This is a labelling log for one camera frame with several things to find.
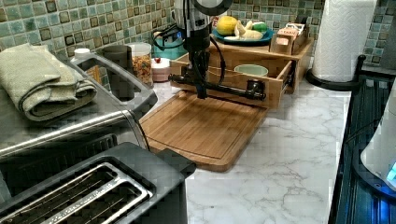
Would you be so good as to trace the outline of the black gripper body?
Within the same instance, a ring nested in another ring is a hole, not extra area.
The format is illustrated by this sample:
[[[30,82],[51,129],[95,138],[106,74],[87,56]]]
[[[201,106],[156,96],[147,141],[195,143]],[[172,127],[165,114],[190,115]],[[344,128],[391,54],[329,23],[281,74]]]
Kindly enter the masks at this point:
[[[191,36],[185,38],[184,48],[189,53],[189,60],[192,65],[198,68],[201,75],[208,69],[210,53],[207,50],[210,46],[209,29],[191,31]]]

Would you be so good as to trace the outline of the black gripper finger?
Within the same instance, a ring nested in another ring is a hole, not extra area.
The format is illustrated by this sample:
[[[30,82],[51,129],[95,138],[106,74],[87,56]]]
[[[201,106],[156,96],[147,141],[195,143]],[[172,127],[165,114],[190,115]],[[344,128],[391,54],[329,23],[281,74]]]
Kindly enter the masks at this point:
[[[194,81],[196,79],[196,74],[194,71],[194,66],[195,66],[195,52],[192,51],[189,53],[189,64],[187,66],[187,72],[186,72],[186,77],[190,80],[190,81]]]
[[[207,97],[205,81],[203,80],[203,78],[201,76],[197,77],[196,90],[197,90],[197,97],[199,99],[205,99]]]

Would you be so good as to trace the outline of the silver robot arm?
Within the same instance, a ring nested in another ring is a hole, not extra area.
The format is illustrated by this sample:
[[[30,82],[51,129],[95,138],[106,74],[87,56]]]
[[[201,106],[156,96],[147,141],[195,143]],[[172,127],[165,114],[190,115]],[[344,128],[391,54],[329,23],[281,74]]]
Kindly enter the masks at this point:
[[[181,75],[171,75],[176,83],[195,87],[197,97],[207,97],[206,71],[210,53],[211,18],[226,12],[233,0],[175,0],[175,21],[189,54],[189,64],[181,68]]]

